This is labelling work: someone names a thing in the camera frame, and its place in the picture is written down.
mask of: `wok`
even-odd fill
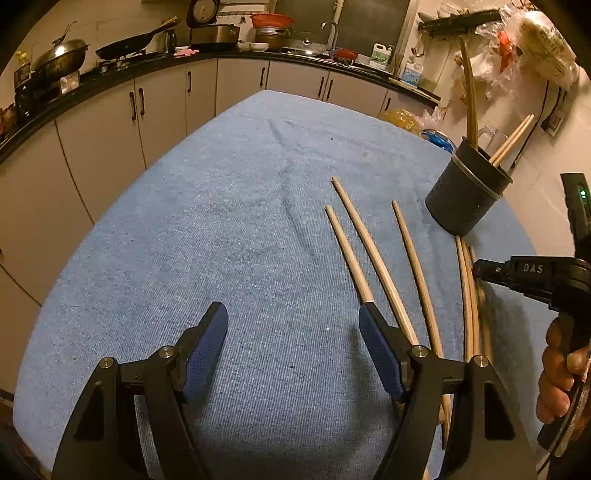
[[[156,33],[163,32],[164,30],[174,27],[179,23],[181,23],[181,20],[178,17],[172,17],[170,20],[167,20],[158,28],[153,29],[151,32],[142,33],[141,35],[136,35],[135,37],[129,37],[124,40],[116,41],[99,48],[96,51],[96,54],[102,60],[114,60],[125,57],[126,55],[146,48]]]

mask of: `black countertop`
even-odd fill
[[[434,108],[440,100],[439,97],[435,95],[422,92],[397,80],[388,80],[384,74],[380,74],[378,72],[371,73],[364,69],[355,69],[314,57],[303,57],[285,53],[255,53],[240,51],[224,53],[199,53],[194,56],[180,58],[174,58],[172,55],[163,54],[135,63],[123,70],[111,70],[109,72],[96,75],[82,74],[80,86],[77,89],[62,95],[55,100],[52,100],[44,110],[37,112],[29,119],[26,124],[21,125],[12,135],[0,143],[0,164],[4,162],[4,160],[6,160],[20,145],[22,145],[27,138],[29,138],[45,124],[52,121],[54,118],[57,118],[70,108],[78,105],[92,96],[97,95],[100,92],[103,92],[104,90],[108,90],[109,88],[126,82],[127,80],[131,80],[157,70],[195,61],[217,58],[278,60],[299,63],[308,66],[316,66],[322,69],[332,70],[334,72],[357,77],[361,80],[366,80],[367,82],[372,82],[376,85],[380,85],[391,90],[396,90],[430,108]]]

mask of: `black utensil holder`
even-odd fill
[[[452,235],[467,235],[502,197],[511,177],[493,167],[489,156],[464,138],[433,186],[425,204],[435,221]]]

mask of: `pot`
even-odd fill
[[[201,52],[229,51],[236,48],[240,27],[236,25],[205,25],[189,32],[189,47]]]
[[[291,34],[288,28],[264,27],[255,30],[256,43],[268,43],[269,51],[281,51]]]
[[[66,27],[64,34],[53,41],[53,48],[41,55],[33,64],[35,76],[42,84],[58,81],[60,78],[79,70],[86,58],[88,45],[79,38],[64,42],[72,22]]]

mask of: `screw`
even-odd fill
[[[415,345],[413,347],[413,355],[419,358],[425,358],[429,354],[429,349],[423,345]]]
[[[488,358],[482,355],[476,355],[474,357],[474,363],[479,367],[488,367]]]
[[[99,361],[99,367],[101,368],[110,368],[113,366],[113,357],[111,356],[106,356],[104,358],[101,358]]]
[[[170,358],[174,355],[174,347],[167,345],[158,350],[158,355],[162,358]]]

